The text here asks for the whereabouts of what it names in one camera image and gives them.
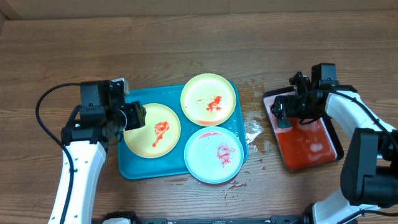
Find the yellow plate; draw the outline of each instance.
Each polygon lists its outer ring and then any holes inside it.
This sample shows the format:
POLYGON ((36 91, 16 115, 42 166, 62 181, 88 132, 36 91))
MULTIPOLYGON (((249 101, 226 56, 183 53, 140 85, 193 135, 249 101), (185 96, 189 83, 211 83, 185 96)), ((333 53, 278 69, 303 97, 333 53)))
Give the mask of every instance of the yellow plate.
POLYGON ((235 110, 235 90, 225 78, 211 73, 193 77, 181 93, 185 116, 201 126, 216 126, 235 110))
POLYGON ((150 103, 144 105, 147 111, 145 126, 124 132, 128 148, 138 156, 157 158, 166 155, 177 144, 181 134, 178 116, 169 107, 150 103))

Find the robotic arm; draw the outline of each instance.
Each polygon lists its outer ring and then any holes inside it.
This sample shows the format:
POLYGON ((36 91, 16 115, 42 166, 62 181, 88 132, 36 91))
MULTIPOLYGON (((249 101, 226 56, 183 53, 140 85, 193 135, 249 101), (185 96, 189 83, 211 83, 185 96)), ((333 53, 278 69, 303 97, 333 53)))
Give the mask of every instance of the robotic arm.
POLYGON ((339 85, 334 64, 315 65, 311 74, 312 81, 301 72, 291 78, 296 95, 277 96, 271 111, 279 128, 291 127, 287 118, 301 118, 300 124, 321 117, 334 118, 351 138, 340 189, 312 206, 309 215, 313 223, 347 223, 360 210, 395 205, 398 202, 397 131, 364 105, 352 86, 339 85), (377 166, 378 157, 391 161, 392 165, 377 166))
POLYGON ((129 86, 123 78, 83 82, 80 93, 81 105, 75 108, 62 129, 62 144, 72 157, 74 170, 70 170, 64 151, 61 179, 49 220, 51 224, 91 223, 98 176, 109 143, 122 131, 145 125, 145 108, 138 101, 124 101, 129 86), (80 119, 75 119, 78 112, 80 119), (74 174, 72 187, 69 187, 70 172, 74 174))

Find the blue tray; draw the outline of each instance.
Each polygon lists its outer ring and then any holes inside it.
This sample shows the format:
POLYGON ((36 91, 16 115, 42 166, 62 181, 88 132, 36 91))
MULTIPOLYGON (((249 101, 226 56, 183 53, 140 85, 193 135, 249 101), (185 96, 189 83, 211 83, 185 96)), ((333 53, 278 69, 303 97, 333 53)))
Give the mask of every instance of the blue tray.
MULTIPOLYGON (((244 151, 243 162, 245 162, 248 158, 249 150, 246 143, 241 103, 236 86, 233 83, 231 84, 236 93, 236 107, 231 117, 222 123, 220 127, 232 131, 241 141, 244 151)), ((189 173, 184 162, 185 144, 193 133, 203 127, 191 122, 182 112, 180 97, 183 87, 184 85, 174 85, 130 90, 130 94, 126 97, 126 103, 137 100, 142 105, 160 103, 174 110, 181 122, 181 135, 177 145, 168 154, 155 159, 146 159, 135 155, 130 151, 123 139, 118 144, 119 170, 123 177, 136 180, 189 173)))

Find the wooden table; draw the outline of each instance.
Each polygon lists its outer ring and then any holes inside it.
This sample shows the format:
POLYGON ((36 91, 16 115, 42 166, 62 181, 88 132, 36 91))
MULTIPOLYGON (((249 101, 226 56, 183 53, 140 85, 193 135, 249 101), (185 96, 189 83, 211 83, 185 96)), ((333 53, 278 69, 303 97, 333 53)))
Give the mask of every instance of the wooden table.
MULTIPOLYGON (((247 186, 202 184, 189 174, 126 180, 112 147, 93 217, 116 210, 169 219, 300 213, 339 187, 344 160, 297 174, 284 170, 261 96, 320 62, 336 63, 340 82, 398 126, 398 11, 6 21, 0 36, 0 222, 46 223, 50 217, 62 153, 35 119, 46 90, 90 77, 126 77, 131 89, 149 88, 206 72, 237 85, 246 132, 262 132, 235 178, 247 186)), ((64 88, 45 99, 40 114, 59 135, 79 103, 78 88, 64 88)), ((338 134, 347 149, 340 128, 338 134)), ((359 220, 398 222, 374 215, 359 220)))

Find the plate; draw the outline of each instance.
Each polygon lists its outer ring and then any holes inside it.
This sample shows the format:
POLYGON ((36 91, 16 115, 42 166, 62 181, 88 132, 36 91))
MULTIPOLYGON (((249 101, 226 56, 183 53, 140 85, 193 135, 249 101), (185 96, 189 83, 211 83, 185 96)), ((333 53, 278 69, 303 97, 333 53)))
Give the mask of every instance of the plate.
POLYGON ((226 121, 236 106, 234 88, 225 78, 211 73, 193 77, 181 92, 185 116, 200 126, 216 126, 226 121))
POLYGON ((166 155, 177 144, 181 134, 178 116, 169 107, 150 103, 144 105, 147 111, 145 126, 124 132, 128 148, 138 156, 157 158, 166 155))
POLYGON ((199 129, 187 141, 185 165, 198 180, 220 184, 233 178, 243 164, 243 147, 239 139, 225 128, 199 129))

